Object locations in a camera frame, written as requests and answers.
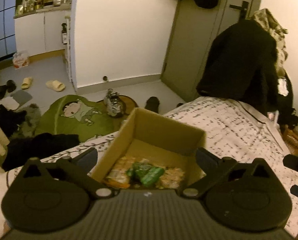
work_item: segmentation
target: green rug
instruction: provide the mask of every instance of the green rug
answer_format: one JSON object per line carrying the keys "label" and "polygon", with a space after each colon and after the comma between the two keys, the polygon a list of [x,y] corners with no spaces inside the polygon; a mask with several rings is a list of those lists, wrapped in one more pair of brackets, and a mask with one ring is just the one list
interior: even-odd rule
{"label": "green rug", "polygon": [[85,142],[118,131],[121,122],[127,118],[134,107],[134,100],[119,96],[126,106],[125,115],[121,118],[108,116],[106,106],[102,101],[92,102],[76,95],[67,95],[56,100],[43,114],[36,128],[35,135],[78,134],[79,141]]}

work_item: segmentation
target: plastic bag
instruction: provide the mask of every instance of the plastic bag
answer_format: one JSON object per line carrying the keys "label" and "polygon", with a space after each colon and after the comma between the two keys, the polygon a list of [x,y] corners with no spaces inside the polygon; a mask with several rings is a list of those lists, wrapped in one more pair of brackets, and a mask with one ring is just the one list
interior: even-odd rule
{"label": "plastic bag", "polygon": [[29,63],[27,51],[16,52],[13,55],[13,64],[15,68],[28,67]]}

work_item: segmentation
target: cartoon boy print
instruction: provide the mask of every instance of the cartoon boy print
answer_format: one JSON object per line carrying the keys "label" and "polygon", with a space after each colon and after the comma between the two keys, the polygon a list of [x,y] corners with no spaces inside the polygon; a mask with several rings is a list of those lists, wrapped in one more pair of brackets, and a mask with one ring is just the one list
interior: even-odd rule
{"label": "cartoon boy print", "polygon": [[90,120],[94,114],[101,114],[92,106],[86,106],[80,99],[65,104],[62,111],[64,111],[64,114],[61,114],[61,116],[76,118],[79,122],[86,123],[88,126],[94,124]]}

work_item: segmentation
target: kitchen cabinet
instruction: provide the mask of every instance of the kitchen cabinet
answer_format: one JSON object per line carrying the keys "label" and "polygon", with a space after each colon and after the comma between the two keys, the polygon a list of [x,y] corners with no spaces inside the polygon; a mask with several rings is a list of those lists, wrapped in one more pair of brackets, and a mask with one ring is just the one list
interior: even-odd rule
{"label": "kitchen cabinet", "polygon": [[17,51],[26,50],[29,56],[46,52],[43,13],[15,19]]}
{"label": "kitchen cabinet", "polygon": [[65,11],[45,13],[46,52],[66,48],[62,44],[62,23],[66,23]]}
{"label": "kitchen cabinet", "polygon": [[62,23],[67,11],[40,12],[15,19],[17,51],[29,56],[65,49],[62,44]]}

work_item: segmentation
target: white patterned bedding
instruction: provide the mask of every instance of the white patterned bedding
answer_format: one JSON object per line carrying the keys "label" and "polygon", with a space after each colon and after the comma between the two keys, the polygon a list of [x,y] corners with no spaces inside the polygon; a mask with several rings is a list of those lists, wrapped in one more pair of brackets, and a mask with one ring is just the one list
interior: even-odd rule
{"label": "white patterned bedding", "polygon": [[[206,149],[218,157],[230,156],[243,163],[250,163],[254,158],[264,158],[288,192],[292,185],[298,185],[298,173],[283,166],[283,157],[289,154],[289,150],[279,132],[265,116],[250,105],[234,100],[200,97],[167,113],[166,116],[205,130]],[[75,157],[89,147],[98,150],[100,159],[115,134],[85,142],[42,161],[54,162],[66,155]],[[20,169],[0,174],[0,201],[7,185],[12,183]],[[285,229],[295,236],[298,232],[298,198],[290,196],[293,209]],[[3,223],[4,217],[0,211],[0,235]]]}

